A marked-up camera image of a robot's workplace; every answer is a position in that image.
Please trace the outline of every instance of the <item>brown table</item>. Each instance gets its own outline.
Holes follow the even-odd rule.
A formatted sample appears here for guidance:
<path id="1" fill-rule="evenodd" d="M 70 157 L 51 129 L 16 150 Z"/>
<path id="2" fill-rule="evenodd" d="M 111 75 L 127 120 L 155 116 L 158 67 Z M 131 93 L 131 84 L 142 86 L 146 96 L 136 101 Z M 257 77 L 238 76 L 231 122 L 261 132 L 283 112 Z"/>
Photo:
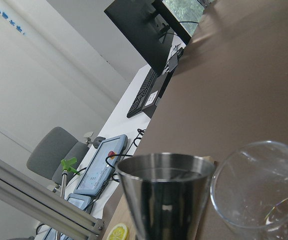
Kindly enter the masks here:
<path id="1" fill-rule="evenodd" d="M 288 0 L 217 0 L 205 10 L 136 155 L 173 152 L 221 162 L 262 140 L 288 144 Z M 116 206 L 120 193 L 108 204 Z M 234 239 L 211 203 L 196 239 Z"/>

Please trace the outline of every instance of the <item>wooden board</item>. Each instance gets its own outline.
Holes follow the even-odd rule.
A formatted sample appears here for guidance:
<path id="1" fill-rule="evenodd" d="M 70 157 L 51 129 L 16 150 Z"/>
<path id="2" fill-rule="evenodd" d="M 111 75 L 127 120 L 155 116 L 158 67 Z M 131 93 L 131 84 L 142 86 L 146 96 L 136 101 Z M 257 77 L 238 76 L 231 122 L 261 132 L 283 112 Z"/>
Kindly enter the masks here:
<path id="1" fill-rule="evenodd" d="M 214 163 L 214 160 L 210 156 L 205 156 L 203 157 L 204 159 L 207 159 L 208 161 Z M 128 209 L 127 201 L 125 195 L 122 196 L 121 200 L 119 201 L 119 204 L 116 208 L 116 211 L 107 227 L 107 231 L 104 234 L 104 237 L 102 240 L 106 240 L 108 237 L 108 234 L 110 230 L 118 223 L 124 223 L 128 226 L 129 228 L 129 233 L 127 240 L 135 240 L 136 236 L 136 229 L 135 225 L 133 223 L 133 220 L 131 219 L 130 216 L 130 211 Z"/>

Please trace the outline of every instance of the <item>glass rim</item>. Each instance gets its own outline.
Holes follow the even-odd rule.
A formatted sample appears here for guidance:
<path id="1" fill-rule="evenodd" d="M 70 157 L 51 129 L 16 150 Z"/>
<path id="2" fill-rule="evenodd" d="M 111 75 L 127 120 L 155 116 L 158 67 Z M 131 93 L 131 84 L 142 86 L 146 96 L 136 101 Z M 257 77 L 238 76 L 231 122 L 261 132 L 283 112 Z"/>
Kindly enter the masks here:
<path id="1" fill-rule="evenodd" d="M 249 229 L 249 230 L 251 230 L 251 229 L 266 229 L 266 228 L 279 226 L 280 224 L 283 224 L 284 222 L 286 222 L 288 220 L 288 213 L 287 213 L 286 216 L 281 218 L 281 220 L 279 220 L 279 221 L 274 221 L 272 223 L 265 224 L 265 225 L 259 225 L 259 226 L 245 226 L 245 225 L 237 224 L 237 223 L 231 221 L 230 219 L 228 219 L 226 216 L 223 215 L 223 213 L 219 210 L 219 208 L 217 206 L 217 203 L 215 200 L 215 193 L 214 193 L 215 185 L 216 185 L 217 179 L 218 179 L 217 176 L 219 176 L 221 170 L 226 165 L 227 159 L 229 159 L 232 155 L 234 155 L 235 153 L 237 153 L 238 151 L 240 151 L 244 148 L 254 147 L 254 146 L 258 146 L 258 145 L 262 145 L 262 144 L 273 144 L 273 145 L 278 145 L 278 146 L 283 146 L 283 147 L 288 148 L 288 145 L 281 143 L 281 142 L 278 142 L 278 141 L 272 141 L 272 140 L 257 141 L 257 142 L 247 144 L 247 145 L 233 151 L 228 157 L 225 158 L 225 160 L 221 164 L 219 164 L 219 166 L 217 167 L 217 169 L 214 172 L 214 175 L 212 177 L 211 184 L 210 184 L 210 198 L 211 198 L 212 204 L 214 206 L 214 209 L 216 210 L 218 215 L 227 223 L 229 223 L 235 227 L 241 228 L 241 229 Z"/>
<path id="2" fill-rule="evenodd" d="M 181 179 L 163 179 L 163 178 L 153 178 L 153 179 L 148 179 L 148 178 L 144 178 L 144 177 L 138 177 L 138 176 L 134 176 L 132 174 L 129 174 L 127 172 L 124 172 L 123 170 L 120 169 L 119 165 L 121 163 L 123 163 L 124 161 L 132 161 L 134 158 L 145 158 L 148 156 L 166 156 L 166 155 L 177 155 L 177 156 L 184 156 L 184 157 L 189 157 L 193 160 L 200 160 L 205 162 L 206 164 L 208 164 L 209 166 L 211 166 L 213 169 L 212 171 L 207 171 L 203 174 L 200 174 L 200 176 L 191 176 L 191 177 L 186 177 L 186 178 L 181 178 Z M 134 179 L 134 180 L 138 180 L 138 181 L 142 181 L 142 182 L 147 182 L 147 183 L 184 183 L 184 182 L 190 182 L 190 181 L 195 181 L 198 179 L 202 179 L 205 177 L 211 177 L 211 174 L 214 173 L 215 171 L 215 165 L 213 163 L 211 163 L 210 161 L 208 161 L 207 159 L 200 157 L 200 156 L 194 156 L 194 155 L 188 155 L 188 154 L 181 154 L 181 153 L 169 153 L 169 152 L 160 152 L 160 153 L 150 153 L 150 154 L 143 154 L 143 155 L 136 155 L 136 156 L 132 156 L 129 157 L 127 159 L 124 159 L 122 161 L 120 161 L 117 165 L 116 165 L 116 171 L 118 174 Z"/>

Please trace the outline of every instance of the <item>lemon slice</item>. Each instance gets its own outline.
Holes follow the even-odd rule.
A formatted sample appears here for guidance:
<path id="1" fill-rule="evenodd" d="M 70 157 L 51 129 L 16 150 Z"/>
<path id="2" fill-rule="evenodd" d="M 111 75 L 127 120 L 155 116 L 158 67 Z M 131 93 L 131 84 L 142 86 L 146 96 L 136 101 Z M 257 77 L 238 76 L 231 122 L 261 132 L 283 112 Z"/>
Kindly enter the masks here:
<path id="1" fill-rule="evenodd" d="M 126 240 L 127 235 L 128 227 L 123 223 L 119 223 L 109 232 L 106 240 Z"/>

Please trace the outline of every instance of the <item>black monitor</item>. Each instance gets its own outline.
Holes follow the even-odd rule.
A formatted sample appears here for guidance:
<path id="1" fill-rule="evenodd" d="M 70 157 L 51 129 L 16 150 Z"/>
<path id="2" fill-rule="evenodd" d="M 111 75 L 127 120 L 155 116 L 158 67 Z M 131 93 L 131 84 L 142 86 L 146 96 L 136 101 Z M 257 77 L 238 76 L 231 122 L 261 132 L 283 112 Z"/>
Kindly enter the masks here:
<path id="1" fill-rule="evenodd" d="M 176 29 L 183 29 L 180 24 L 174 26 L 164 19 L 171 13 L 162 1 L 115 0 L 104 12 L 160 75 L 172 46 L 173 30 L 178 34 Z"/>

